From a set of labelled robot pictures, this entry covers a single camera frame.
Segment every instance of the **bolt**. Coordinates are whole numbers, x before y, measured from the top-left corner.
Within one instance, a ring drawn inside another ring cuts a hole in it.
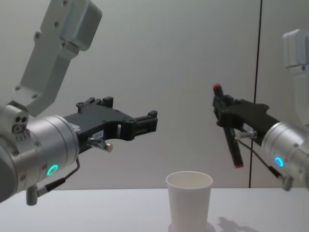
[[[56,21],[56,22],[54,23],[54,28],[57,28],[57,27],[59,27],[59,21]]]
[[[34,34],[34,38],[35,38],[36,40],[39,39],[40,36],[41,36],[41,33],[39,33],[39,32],[36,32],[36,33]]]
[[[112,151],[112,144],[106,144],[104,150],[110,153]]]
[[[12,156],[18,156],[18,153],[16,151],[12,151]]]
[[[21,89],[21,86],[16,86],[16,87],[14,88],[15,91],[18,91],[18,90],[20,90],[20,89]]]
[[[32,99],[36,99],[38,96],[39,96],[39,95],[38,95],[37,93],[35,93],[35,94],[33,94],[33,95],[31,96],[31,98],[32,98]]]
[[[40,143],[39,141],[35,141],[35,142],[34,142],[34,145],[35,145],[36,147],[39,147],[39,146],[41,146],[41,143]]]

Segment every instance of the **white table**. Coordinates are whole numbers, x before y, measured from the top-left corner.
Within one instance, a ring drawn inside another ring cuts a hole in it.
[[[209,232],[308,232],[309,191],[212,189]],[[53,191],[27,206],[0,204],[1,232],[167,232],[166,189]]]

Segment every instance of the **teal led light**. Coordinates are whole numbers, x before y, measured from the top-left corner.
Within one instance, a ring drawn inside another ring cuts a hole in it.
[[[58,170],[58,165],[54,164],[53,166],[50,167],[50,169],[47,172],[47,175],[50,176],[54,174]]]
[[[283,167],[283,160],[280,157],[276,157],[275,162],[279,167]]]

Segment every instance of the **gray wall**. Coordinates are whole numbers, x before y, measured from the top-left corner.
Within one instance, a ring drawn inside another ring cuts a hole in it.
[[[298,11],[305,13],[308,3],[297,1],[303,7],[270,0],[263,14],[257,93],[258,101],[273,107],[274,116],[286,109],[277,105],[281,91],[276,95],[265,87],[271,78],[273,84],[287,82],[284,99],[293,104],[279,47],[283,33],[306,27],[309,16]],[[72,61],[55,104],[41,116],[66,116],[76,112],[76,102],[113,96],[115,108],[131,116],[156,109],[159,123],[156,133],[132,142],[111,141],[110,154],[95,149],[83,153],[80,171],[62,189],[160,188],[169,173],[182,170],[210,174],[215,187],[247,187],[250,153],[241,150],[245,167],[236,170],[223,131],[215,124],[212,85],[222,83],[226,93],[253,101],[260,0],[93,2],[104,20],[91,48]],[[19,82],[48,3],[0,1],[0,96]],[[288,7],[294,9],[293,19],[284,17]],[[269,63],[269,51],[274,64]],[[284,117],[295,118],[293,113]],[[256,160],[253,174],[255,186],[276,184]]]

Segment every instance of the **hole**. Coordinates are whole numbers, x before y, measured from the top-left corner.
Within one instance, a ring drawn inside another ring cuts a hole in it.
[[[56,22],[54,23],[54,28],[57,28],[57,27],[59,27],[59,21],[56,21]]]
[[[32,98],[32,99],[36,99],[38,96],[39,96],[39,95],[38,95],[37,93],[35,93],[35,94],[32,95],[31,98]]]
[[[118,128],[117,128],[117,138],[120,138],[120,135],[121,135],[121,125],[118,124]]]
[[[40,38],[40,33],[39,32],[36,32],[35,34],[34,34],[34,38],[37,40],[37,39],[39,39]]]

